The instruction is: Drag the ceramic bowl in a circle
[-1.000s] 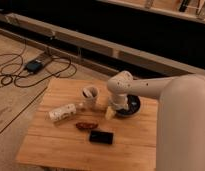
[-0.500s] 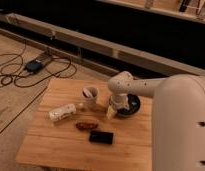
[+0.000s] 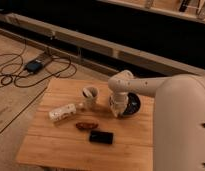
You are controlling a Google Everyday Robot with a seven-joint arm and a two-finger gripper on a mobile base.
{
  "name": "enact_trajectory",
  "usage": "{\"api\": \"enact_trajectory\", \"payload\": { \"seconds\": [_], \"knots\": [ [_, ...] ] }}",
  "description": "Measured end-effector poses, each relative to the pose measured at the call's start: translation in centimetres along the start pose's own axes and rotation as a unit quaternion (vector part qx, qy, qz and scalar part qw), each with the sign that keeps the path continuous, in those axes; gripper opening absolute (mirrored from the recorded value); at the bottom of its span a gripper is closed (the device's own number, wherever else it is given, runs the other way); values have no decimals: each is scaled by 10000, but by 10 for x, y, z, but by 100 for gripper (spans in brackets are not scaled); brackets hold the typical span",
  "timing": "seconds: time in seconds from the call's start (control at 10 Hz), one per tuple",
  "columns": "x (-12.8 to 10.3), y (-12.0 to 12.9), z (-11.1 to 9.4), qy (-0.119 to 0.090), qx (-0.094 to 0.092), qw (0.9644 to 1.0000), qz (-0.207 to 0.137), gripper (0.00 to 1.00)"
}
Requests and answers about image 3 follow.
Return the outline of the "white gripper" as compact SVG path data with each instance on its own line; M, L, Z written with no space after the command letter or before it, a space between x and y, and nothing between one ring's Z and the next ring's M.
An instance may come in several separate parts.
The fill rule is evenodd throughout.
M111 111L115 117L123 115L128 104L127 93L112 93L109 98Z

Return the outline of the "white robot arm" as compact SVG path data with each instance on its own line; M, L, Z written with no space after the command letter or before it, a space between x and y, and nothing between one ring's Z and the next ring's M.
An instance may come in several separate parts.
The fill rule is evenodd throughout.
M126 111L130 93L154 99L153 171L205 171L205 76L136 79L124 70L108 87L116 117Z

